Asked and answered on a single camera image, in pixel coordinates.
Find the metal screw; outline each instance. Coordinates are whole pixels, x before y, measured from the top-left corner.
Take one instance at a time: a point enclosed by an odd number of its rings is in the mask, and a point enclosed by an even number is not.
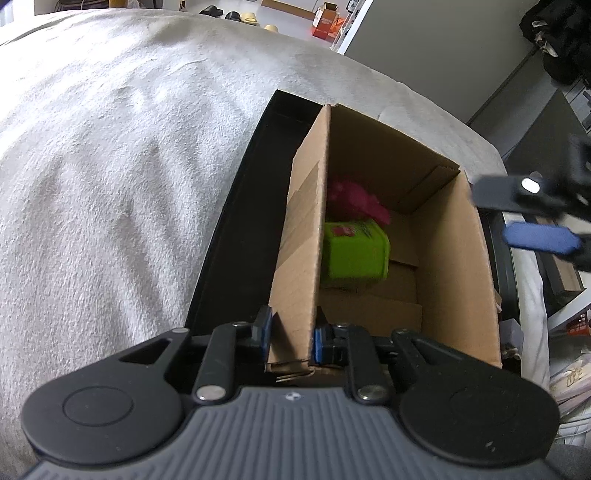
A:
[[[357,395],[361,400],[379,401],[388,396],[388,390],[382,385],[365,385],[357,390]]]
[[[540,184],[528,177],[521,180],[521,186],[530,193],[538,193],[540,191]]]
[[[285,399],[289,401],[296,401],[301,398],[301,395],[298,392],[289,392],[285,394]]]
[[[197,390],[197,398],[203,401],[216,401],[226,395],[226,389],[219,385],[204,385]]]

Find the clothing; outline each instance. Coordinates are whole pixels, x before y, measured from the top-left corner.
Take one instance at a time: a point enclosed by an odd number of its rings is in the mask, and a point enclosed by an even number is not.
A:
[[[544,52],[544,68],[553,79],[568,85],[580,75],[591,80],[591,5],[584,0],[542,0],[519,26]]]

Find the black slipper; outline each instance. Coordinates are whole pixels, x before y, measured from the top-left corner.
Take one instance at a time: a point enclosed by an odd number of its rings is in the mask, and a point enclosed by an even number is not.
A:
[[[242,22],[242,18],[240,18],[240,14],[238,12],[228,12],[225,16],[226,20],[234,20],[236,22]]]
[[[215,5],[209,5],[209,7],[204,8],[199,13],[203,15],[209,15],[210,17],[221,17],[223,15],[223,10],[220,10]]]

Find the pink object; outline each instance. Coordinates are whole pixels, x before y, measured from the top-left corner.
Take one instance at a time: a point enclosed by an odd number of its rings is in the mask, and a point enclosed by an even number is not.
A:
[[[380,205],[375,195],[369,194],[353,181],[329,181],[326,206],[334,220],[372,218],[382,226],[390,224],[388,209]]]

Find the black circular pad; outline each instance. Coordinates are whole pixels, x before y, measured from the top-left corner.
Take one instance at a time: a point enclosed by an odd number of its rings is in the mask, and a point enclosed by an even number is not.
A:
[[[43,457],[99,466],[153,451],[182,418],[180,398],[161,371],[108,358],[33,392],[21,425]]]
[[[436,455],[500,468],[547,454],[558,408],[537,385],[494,367],[438,367],[422,375],[400,402],[414,440]]]
[[[79,425],[102,427],[123,420],[133,407],[133,400],[124,391],[112,387],[87,387],[66,399],[64,413]]]

